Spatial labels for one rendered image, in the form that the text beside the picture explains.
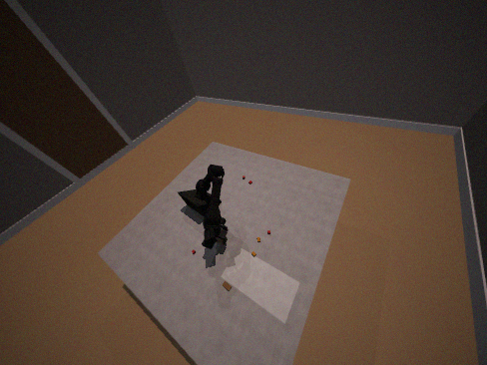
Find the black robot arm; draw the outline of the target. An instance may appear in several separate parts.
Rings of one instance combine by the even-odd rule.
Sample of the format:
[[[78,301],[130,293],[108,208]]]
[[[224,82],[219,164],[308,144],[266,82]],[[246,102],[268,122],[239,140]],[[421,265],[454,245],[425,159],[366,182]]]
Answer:
[[[197,192],[195,197],[198,199],[206,198],[207,191],[209,191],[211,183],[213,184],[210,206],[207,208],[207,212],[204,215],[203,221],[203,226],[206,229],[204,231],[205,244],[215,243],[217,241],[216,237],[220,239],[225,239],[228,233],[227,227],[225,225],[220,227],[221,211],[219,209],[219,203],[224,175],[225,171],[223,167],[209,165],[208,174],[203,180],[199,180],[196,184]],[[217,222],[218,224],[215,224],[215,222]]]

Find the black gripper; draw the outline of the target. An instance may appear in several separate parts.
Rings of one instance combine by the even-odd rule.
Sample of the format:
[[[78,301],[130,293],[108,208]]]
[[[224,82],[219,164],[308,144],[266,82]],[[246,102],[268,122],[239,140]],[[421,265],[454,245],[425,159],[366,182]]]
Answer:
[[[221,225],[220,225],[220,227],[223,226],[223,225],[225,225],[225,223],[226,223],[226,219],[223,218],[223,217],[221,217]],[[207,247],[209,249],[212,249],[213,246],[214,246],[214,244],[215,243],[213,243],[213,244],[205,244],[205,240],[204,240],[203,243],[202,243],[202,246]]]

